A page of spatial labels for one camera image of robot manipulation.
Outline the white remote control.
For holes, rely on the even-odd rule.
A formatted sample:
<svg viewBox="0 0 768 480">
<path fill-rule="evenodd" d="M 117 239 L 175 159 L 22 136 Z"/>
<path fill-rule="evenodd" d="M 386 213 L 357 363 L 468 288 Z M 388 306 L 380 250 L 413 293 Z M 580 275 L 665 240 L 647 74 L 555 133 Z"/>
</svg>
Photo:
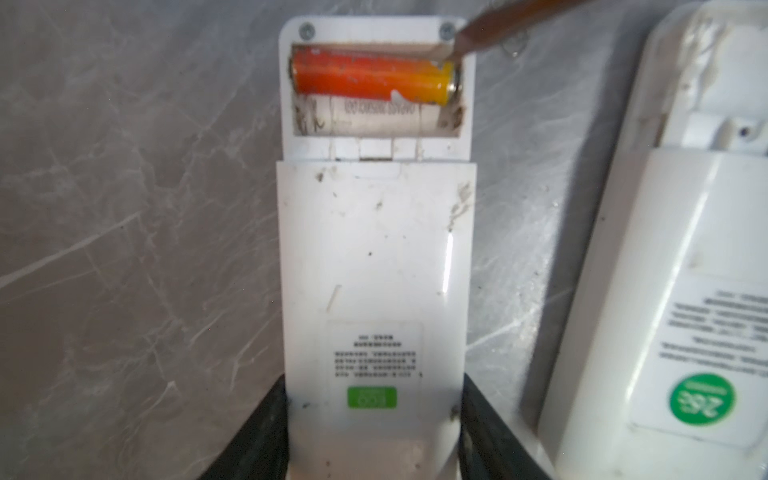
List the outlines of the white remote control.
<svg viewBox="0 0 768 480">
<path fill-rule="evenodd" d="M 767 5 L 649 35 L 538 425 L 560 479 L 767 475 Z"/>
<path fill-rule="evenodd" d="M 477 166 L 476 60 L 446 106 L 303 95 L 301 47 L 447 56 L 455 16 L 299 16 L 276 164 L 293 479 L 456 479 Z"/>
</svg>

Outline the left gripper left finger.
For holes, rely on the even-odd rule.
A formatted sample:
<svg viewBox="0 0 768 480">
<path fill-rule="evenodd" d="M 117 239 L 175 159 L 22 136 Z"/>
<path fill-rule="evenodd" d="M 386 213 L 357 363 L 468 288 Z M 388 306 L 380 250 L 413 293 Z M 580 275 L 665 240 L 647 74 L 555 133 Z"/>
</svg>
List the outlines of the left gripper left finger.
<svg viewBox="0 0 768 480">
<path fill-rule="evenodd" d="M 281 375 L 199 480 L 283 480 L 289 464 L 288 406 Z"/>
</svg>

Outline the orange yellow AAA battery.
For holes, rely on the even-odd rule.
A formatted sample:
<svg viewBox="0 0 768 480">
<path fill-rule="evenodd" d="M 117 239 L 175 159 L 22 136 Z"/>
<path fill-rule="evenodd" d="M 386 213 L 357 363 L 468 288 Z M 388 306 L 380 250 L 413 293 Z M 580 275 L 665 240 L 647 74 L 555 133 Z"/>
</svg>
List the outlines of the orange yellow AAA battery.
<svg viewBox="0 0 768 480">
<path fill-rule="evenodd" d="M 288 72 L 300 95 L 446 106 L 461 87 L 454 62 L 319 47 L 296 48 Z"/>
</svg>

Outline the black yellow screwdriver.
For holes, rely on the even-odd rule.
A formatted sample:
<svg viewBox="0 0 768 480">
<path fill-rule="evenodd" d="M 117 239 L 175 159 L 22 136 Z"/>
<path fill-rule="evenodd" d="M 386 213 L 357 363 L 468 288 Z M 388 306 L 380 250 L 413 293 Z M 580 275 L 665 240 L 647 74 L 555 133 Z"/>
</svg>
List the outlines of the black yellow screwdriver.
<svg viewBox="0 0 768 480">
<path fill-rule="evenodd" d="M 456 33 L 446 61 L 458 62 L 466 55 L 486 50 L 583 3 L 583 0 L 525 0 L 487 10 Z"/>
</svg>

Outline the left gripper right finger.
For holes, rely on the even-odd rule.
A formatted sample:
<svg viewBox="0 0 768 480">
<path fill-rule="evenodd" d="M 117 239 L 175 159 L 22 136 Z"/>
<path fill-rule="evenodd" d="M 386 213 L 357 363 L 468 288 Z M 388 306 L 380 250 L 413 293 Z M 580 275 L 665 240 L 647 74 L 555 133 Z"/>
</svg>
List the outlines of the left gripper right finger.
<svg viewBox="0 0 768 480">
<path fill-rule="evenodd" d="M 468 374 L 460 409 L 458 459 L 464 480 L 550 480 Z"/>
</svg>

